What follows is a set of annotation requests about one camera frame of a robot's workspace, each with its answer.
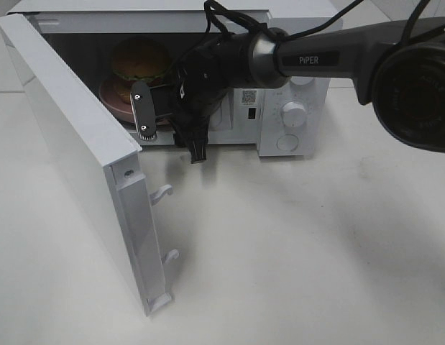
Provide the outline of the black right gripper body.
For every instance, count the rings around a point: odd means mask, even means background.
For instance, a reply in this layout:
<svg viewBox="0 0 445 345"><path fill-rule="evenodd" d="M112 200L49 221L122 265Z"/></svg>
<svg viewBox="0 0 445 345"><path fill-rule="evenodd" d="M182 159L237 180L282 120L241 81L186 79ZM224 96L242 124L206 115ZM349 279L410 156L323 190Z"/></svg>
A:
<svg viewBox="0 0 445 345"><path fill-rule="evenodd" d="M167 84L152 87L150 92L155 121L168 121L183 144L191 134L208 136L209 119L222 101L221 88Z"/></svg>

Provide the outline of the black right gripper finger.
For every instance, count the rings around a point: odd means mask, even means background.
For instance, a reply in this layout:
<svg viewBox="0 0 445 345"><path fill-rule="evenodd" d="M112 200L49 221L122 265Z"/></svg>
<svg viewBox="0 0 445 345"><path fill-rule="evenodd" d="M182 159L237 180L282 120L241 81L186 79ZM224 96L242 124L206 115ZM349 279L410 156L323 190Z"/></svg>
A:
<svg viewBox="0 0 445 345"><path fill-rule="evenodd" d="M203 139L192 139L188 143L188 150L191 154L191 164L197 164L206 161L206 146L208 140Z"/></svg>

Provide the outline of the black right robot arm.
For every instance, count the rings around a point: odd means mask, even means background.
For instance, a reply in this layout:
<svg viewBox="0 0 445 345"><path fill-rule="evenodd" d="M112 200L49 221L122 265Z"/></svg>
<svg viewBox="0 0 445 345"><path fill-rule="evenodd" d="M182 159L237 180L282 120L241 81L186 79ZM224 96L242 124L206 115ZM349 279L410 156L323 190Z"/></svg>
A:
<svg viewBox="0 0 445 345"><path fill-rule="evenodd" d="M193 48L173 81L151 88L194 162L206 159L210 115L235 88L280 88L292 77L346 78L385 130L420 150L445 153L445 17L383 22L288 40L251 31Z"/></svg>

